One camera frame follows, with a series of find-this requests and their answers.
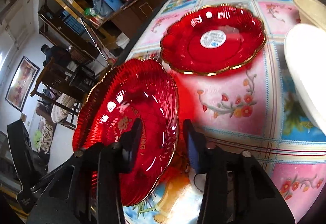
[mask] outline gold rim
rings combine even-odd
[[[153,60],[153,61],[156,61],[160,66],[161,68],[163,69],[163,72],[171,79],[171,83],[172,83],[172,86],[174,87],[175,89],[175,95],[176,95],[176,122],[177,122],[177,125],[178,125],[178,130],[177,130],[177,133],[176,133],[176,140],[175,140],[175,144],[174,144],[174,149],[172,151],[172,155],[171,155],[171,158],[168,162],[168,164],[166,165],[165,169],[162,171],[162,173],[157,177],[155,183],[153,184],[151,190],[146,194],[146,196],[144,197],[144,199],[142,199],[141,201],[139,201],[137,204],[139,204],[140,202],[146,200],[149,195],[153,192],[153,190],[156,188],[156,186],[158,185],[159,183],[159,179],[161,178],[161,176],[163,175],[163,173],[165,172],[165,170],[167,169],[167,167],[170,165],[172,159],[173,159],[173,156],[174,156],[174,153],[177,149],[177,144],[178,144],[178,140],[179,140],[179,132],[180,132],[180,123],[179,123],[179,94],[178,94],[178,88],[177,88],[177,85],[175,84],[175,81],[174,79],[172,78],[171,75],[169,75],[165,68],[162,66],[162,64],[157,60],[157,59],[154,59],[154,58],[149,58],[149,59],[141,59],[141,58],[133,58],[133,59],[136,59],[136,60],[140,60],[142,62],[145,62],[146,60]],[[99,81],[97,84],[95,84],[95,86],[91,89],[91,91],[89,92],[88,96],[87,96],[87,100],[86,100],[86,103],[84,104],[84,106],[88,103],[88,99],[91,95],[91,93],[94,91],[94,89],[103,82],[103,80],[105,79],[105,77],[111,73],[113,70],[116,70],[118,68],[120,68],[122,65],[120,66],[115,66],[113,68],[111,68],[110,70],[107,71],[107,73],[103,76],[103,78],[101,79],[101,81]],[[77,116],[77,123],[76,123],[76,128],[78,126],[78,118],[79,118],[79,114],[80,112],[82,111],[83,107],[80,109],[79,113],[78,113],[78,116]],[[123,205],[123,206],[133,206],[133,205],[137,205],[137,204],[130,204],[130,205]]]
[[[161,41],[160,41],[160,47],[161,47],[161,52],[160,52],[160,57],[161,59],[167,63],[169,65],[169,67],[174,70],[174,71],[177,71],[179,73],[182,73],[182,74],[187,74],[187,75],[191,75],[191,74],[194,74],[194,75],[199,75],[199,76],[214,76],[214,75],[218,75],[218,74],[221,74],[227,70],[232,70],[232,69],[237,69],[237,68],[241,68],[243,67],[244,65],[248,64],[249,62],[251,62],[255,56],[257,55],[257,53],[265,46],[266,44],[266,41],[267,41],[267,38],[266,38],[266,34],[265,34],[265,25],[264,25],[264,22],[261,18],[257,17],[257,16],[254,16],[254,14],[252,13],[251,10],[249,9],[246,9],[246,8],[238,8],[238,7],[234,7],[234,8],[237,8],[237,9],[242,9],[242,10],[246,10],[248,11],[253,17],[255,17],[256,19],[258,19],[260,22],[261,22],[261,30],[262,30],[262,33],[264,35],[264,40],[262,42],[262,44],[257,48],[255,49],[255,51],[253,52],[252,56],[249,57],[248,59],[246,59],[245,61],[243,61],[242,63],[240,64],[237,64],[237,65],[233,65],[233,66],[228,66],[224,69],[220,69],[220,70],[217,70],[217,71],[213,71],[213,72],[199,72],[199,71],[192,71],[192,70],[182,70],[182,69],[178,69],[176,67],[174,67],[172,65],[172,63],[170,61],[168,61],[167,59],[164,59],[163,55],[162,55],[162,52],[163,52],[163,45],[162,45],[162,42],[163,42],[163,39],[167,36],[167,34],[169,33],[169,29],[176,23],[180,22],[184,17],[186,17],[187,15],[191,14],[191,13],[195,13],[195,12],[198,12],[202,9],[205,9],[205,8],[208,8],[208,7],[223,7],[223,6],[230,6],[230,7],[234,7],[230,4],[227,4],[227,3],[223,3],[223,4],[220,4],[220,5],[205,5],[203,7],[201,7],[199,10],[197,11],[190,11],[188,13],[186,13],[184,16],[181,17],[181,19],[179,21],[176,21],[175,23],[172,23],[168,28],[167,28],[167,33],[165,34],[165,36],[162,37]]]

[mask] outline red glass plate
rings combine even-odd
[[[155,188],[172,159],[179,133],[177,112],[177,88],[161,64],[131,59],[110,70],[91,91],[78,116],[73,150],[99,141],[117,142],[141,118],[143,133],[135,167],[129,174],[120,174],[123,205],[137,204]]]
[[[265,43],[264,24],[249,10],[206,6],[167,29],[161,57],[181,73],[216,75],[250,62]]]

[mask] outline pink floral tablecloth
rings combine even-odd
[[[159,42],[168,26],[189,11],[222,3],[247,8],[262,18],[267,43],[250,65],[218,76],[183,75],[163,63],[178,87],[180,123],[190,118],[198,130],[227,151],[252,152],[298,222],[324,184],[326,137],[302,111],[285,63],[285,35],[300,22],[292,0],[168,0],[127,59],[159,57]],[[127,221],[154,224],[196,220],[202,194],[191,188],[191,170],[183,176],[160,184],[144,204],[125,207]],[[165,208],[166,189],[172,183],[180,199],[170,197]]]

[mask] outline floor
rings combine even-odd
[[[48,171],[52,171],[59,167],[73,154],[72,136],[74,131],[63,125],[57,125],[53,141],[50,149],[50,160],[48,163]]]

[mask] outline framed painting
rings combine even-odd
[[[6,94],[6,101],[22,111],[31,85],[40,70],[32,61],[23,56]]]

